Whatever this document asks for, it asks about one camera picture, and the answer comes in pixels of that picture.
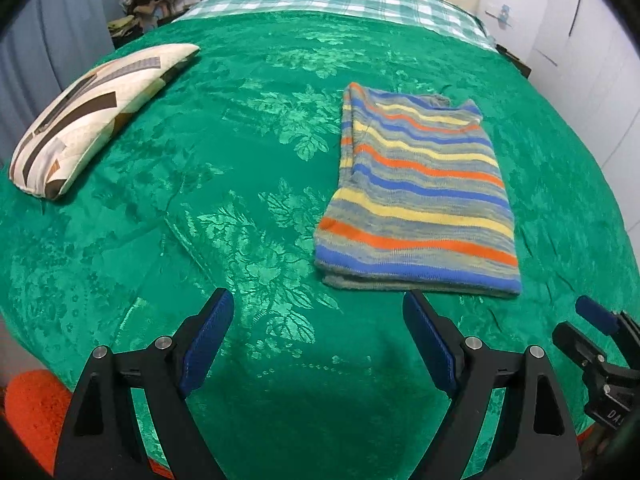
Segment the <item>striped knit t-shirt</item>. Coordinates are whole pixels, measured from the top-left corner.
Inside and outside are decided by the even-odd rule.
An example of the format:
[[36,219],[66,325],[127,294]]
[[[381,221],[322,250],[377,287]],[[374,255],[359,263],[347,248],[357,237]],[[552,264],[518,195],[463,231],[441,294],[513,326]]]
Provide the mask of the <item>striped knit t-shirt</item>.
[[518,296],[515,220],[483,114],[353,82],[337,188],[314,230],[334,288]]

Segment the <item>pile of clothes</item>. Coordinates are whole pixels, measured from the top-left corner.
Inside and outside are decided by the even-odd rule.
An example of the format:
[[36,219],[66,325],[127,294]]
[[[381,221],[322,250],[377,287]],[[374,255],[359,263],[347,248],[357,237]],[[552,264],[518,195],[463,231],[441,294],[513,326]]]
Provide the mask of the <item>pile of clothes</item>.
[[119,0],[119,5],[124,16],[107,23],[115,48],[172,22],[186,12],[184,0]]

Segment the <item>dark bedside table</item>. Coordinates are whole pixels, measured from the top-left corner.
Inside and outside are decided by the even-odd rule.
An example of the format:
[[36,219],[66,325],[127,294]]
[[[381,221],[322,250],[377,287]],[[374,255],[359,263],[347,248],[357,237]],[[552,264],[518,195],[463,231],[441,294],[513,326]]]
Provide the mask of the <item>dark bedside table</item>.
[[510,52],[506,47],[503,47],[501,44],[496,45],[496,50],[513,66],[515,66],[523,77],[525,77],[526,79],[529,78],[532,69],[528,65],[523,63],[520,58]]

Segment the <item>white wardrobe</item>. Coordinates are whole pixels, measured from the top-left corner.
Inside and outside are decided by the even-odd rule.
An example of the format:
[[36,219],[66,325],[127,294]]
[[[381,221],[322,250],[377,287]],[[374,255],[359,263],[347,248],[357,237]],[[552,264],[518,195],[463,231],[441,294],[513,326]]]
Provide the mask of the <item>white wardrobe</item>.
[[639,226],[639,55],[603,0],[547,0],[530,80],[588,148],[626,228]]

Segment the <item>patterned cream pillow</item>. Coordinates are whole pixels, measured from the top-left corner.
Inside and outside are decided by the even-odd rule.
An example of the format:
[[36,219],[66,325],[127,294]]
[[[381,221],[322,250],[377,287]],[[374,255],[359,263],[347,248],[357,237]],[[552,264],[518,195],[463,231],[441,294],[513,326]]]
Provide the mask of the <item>patterned cream pillow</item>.
[[65,89],[28,127],[9,166],[26,194],[57,200],[96,154],[200,52],[161,44],[96,66]]

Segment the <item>green white checkered sheet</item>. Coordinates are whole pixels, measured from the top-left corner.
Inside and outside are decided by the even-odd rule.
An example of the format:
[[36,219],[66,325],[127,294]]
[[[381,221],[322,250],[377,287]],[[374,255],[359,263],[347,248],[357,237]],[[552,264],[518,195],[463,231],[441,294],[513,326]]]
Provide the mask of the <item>green white checkered sheet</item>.
[[473,14],[447,0],[201,0],[185,20],[265,12],[322,12],[421,27],[487,51],[496,40]]

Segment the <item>blue grey curtain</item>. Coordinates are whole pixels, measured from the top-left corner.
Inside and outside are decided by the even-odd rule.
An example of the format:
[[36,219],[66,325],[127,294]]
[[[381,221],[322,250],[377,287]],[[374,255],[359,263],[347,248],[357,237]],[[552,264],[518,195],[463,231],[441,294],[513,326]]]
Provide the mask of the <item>blue grey curtain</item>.
[[26,0],[1,32],[1,161],[71,82],[114,50],[119,0]]

